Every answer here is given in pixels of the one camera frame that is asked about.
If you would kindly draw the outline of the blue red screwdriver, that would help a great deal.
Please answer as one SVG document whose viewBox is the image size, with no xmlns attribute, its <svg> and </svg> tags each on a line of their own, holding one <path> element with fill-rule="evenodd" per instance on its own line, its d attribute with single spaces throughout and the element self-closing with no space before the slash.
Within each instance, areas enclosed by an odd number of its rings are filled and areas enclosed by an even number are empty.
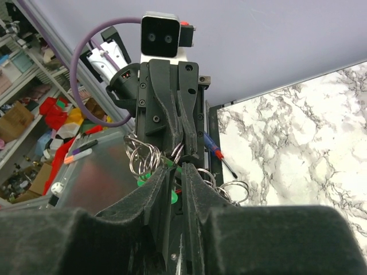
<svg viewBox="0 0 367 275">
<path fill-rule="evenodd" d="M 204 132 L 204 144 L 205 147 L 229 170 L 232 176 L 237 179 L 238 176 L 234 170 L 230 167 L 229 163 L 225 160 L 224 155 L 221 152 L 221 148 L 214 142 L 207 132 Z"/>
</svg>

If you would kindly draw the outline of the green key tag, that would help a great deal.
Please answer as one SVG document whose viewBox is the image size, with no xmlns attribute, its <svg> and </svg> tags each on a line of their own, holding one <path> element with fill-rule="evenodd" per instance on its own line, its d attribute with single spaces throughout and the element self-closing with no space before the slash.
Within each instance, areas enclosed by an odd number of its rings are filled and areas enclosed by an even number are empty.
<svg viewBox="0 0 367 275">
<path fill-rule="evenodd" d="M 162 157 L 161 160 L 162 160 L 162 164 L 165 164 L 168 167 L 174 166 L 174 162 L 166 157 Z M 182 167 L 180 165 L 177 165 L 173 181 L 170 185 L 172 205 L 178 202 L 178 195 L 182 192 L 179 184 L 177 183 L 177 180 L 181 179 L 181 172 L 182 172 Z M 152 174 L 153 174 L 152 172 L 148 172 L 140 177 L 137 177 L 137 185 L 139 187 L 142 186 L 145 183 L 145 181 L 148 180 L 149 177 L 151 177 Z"/>
</svg>

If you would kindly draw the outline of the clear plastic storage bin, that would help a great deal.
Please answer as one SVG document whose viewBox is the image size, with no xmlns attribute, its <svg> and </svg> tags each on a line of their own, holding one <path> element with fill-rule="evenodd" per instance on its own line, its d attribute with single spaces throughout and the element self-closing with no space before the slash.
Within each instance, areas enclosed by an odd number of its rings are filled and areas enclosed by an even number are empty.
<svg viewBox="0 0 367 275">
<path fill-rule="evenodd" d="M 93 140 L 97 145 L 90 155 L 61 166 L 53 184 L 63 188 L 60 195 L 51 195 L 49 207 L 79 207 L 96 214 L 137 189 L 123 137 L 123 131 L 110 128 L 78 139 L 71 150 Z"/>
</svg>

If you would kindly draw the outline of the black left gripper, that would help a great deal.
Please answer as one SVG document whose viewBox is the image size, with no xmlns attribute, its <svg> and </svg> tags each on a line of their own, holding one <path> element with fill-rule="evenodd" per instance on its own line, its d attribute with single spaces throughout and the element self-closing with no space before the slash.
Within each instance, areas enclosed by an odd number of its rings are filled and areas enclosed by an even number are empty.
<svg viewBox="0 0 367 275">
<path fill-rule="evenodd" d="M 204 91 L 195 62 L 152 59 L 140 65 L 135 118 L 138 140 L 166 156 L 182 148 L 181 160 L 204 158 Z"/>
</svg>

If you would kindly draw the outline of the cluttered storage shelf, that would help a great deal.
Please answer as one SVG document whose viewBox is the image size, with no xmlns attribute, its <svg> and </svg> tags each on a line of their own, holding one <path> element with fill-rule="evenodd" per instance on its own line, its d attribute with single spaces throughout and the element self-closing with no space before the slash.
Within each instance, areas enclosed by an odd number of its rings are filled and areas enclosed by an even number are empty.
<svg viewBox="0 0 367 275">
<path fill-rule="evenodd" d="M 96 133 L 62 66 L 10 1 L 1 2 L 1 208 L 46 194 L 72 142 Z"/>
</svg>

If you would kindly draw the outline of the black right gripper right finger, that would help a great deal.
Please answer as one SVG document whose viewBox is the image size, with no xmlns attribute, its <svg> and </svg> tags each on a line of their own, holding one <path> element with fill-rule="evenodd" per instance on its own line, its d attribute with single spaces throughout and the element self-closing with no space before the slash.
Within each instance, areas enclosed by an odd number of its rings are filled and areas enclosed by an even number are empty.
<svg viewBox="0 0 367 275">
<path fill-rule="evenodd" d="M 211 215 L 235 206 L 210 188 L 191 163 L 182 165 L 182 199 L 186 273 L 208 274 L 217 267 Z"/>
</svg>

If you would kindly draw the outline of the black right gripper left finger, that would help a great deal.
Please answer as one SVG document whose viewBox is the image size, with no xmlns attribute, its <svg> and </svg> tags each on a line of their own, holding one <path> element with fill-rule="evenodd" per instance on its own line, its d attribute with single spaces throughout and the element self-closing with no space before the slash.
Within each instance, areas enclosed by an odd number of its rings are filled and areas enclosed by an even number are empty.
<svg viewBox="0 0 367 275">
<path fill-rule="evenodd" d="M 117 234 L 114 264 L 121 274 L 161 274 L 167 270 L 171 185 L 176 167 L 159 167 L 132 193 L 97 213 Z"/>
</svg>

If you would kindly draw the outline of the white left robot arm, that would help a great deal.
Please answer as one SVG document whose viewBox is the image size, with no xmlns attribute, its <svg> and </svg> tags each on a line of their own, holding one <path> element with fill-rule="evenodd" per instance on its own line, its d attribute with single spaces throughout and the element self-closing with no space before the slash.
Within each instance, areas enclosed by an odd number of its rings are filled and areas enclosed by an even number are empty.
<svg viewBox="0 0 367 275">
<path fill-rule="evenodd" d="M 141 28 L 142 56 L 133 63 L 114 27 L 102 32 L 103 43 L 83 49 L 80 58 L 106 83 L 114 104 L 135 119 L 134 138 L 178 162 L 204 158 L 204 90 L 209 77 L 186 59 L 194 27 L 169 21 Z"/>
</svg>

